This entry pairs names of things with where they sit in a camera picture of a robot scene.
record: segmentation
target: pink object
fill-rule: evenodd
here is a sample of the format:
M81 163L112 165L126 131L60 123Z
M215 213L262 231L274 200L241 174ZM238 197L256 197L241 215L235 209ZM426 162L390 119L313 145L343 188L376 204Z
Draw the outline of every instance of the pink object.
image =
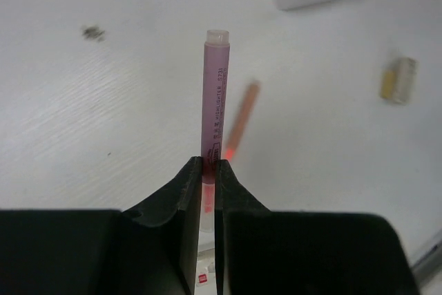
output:
M215 168L221 158L229 53L229 32L209 30L204 45L202 82L202 231L213 230Z

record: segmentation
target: clear plastic cap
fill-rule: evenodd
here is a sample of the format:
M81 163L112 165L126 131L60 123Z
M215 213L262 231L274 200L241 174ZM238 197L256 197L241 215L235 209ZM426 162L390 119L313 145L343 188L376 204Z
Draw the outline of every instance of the clear plastic cap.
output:
M229 32L227 30L208 30L206 43L213 45L229 45Z

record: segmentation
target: orange stick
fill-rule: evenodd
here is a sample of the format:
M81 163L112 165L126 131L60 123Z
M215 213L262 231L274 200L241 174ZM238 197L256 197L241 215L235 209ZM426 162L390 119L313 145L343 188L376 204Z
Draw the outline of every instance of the orange stick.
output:
M250 114L255 106L255 101L260 92L260 84L257 81L251 83L244 95L242 100L242 105L239 113L236 115L235 122L233 123L233 128L229 135L229 140L227 141L226 155L225 158L231 161L235 156L236 149L240 145L242 134L246 128L247 122L249 121Z

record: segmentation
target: yellow object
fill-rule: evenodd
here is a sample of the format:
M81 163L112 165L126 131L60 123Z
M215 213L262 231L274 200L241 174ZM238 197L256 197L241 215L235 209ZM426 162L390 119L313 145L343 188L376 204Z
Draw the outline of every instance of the yellow object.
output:
M391 99L393 97L394 86L396 84L397 74L393 70L387 70L384 74L381 87L381 97Z

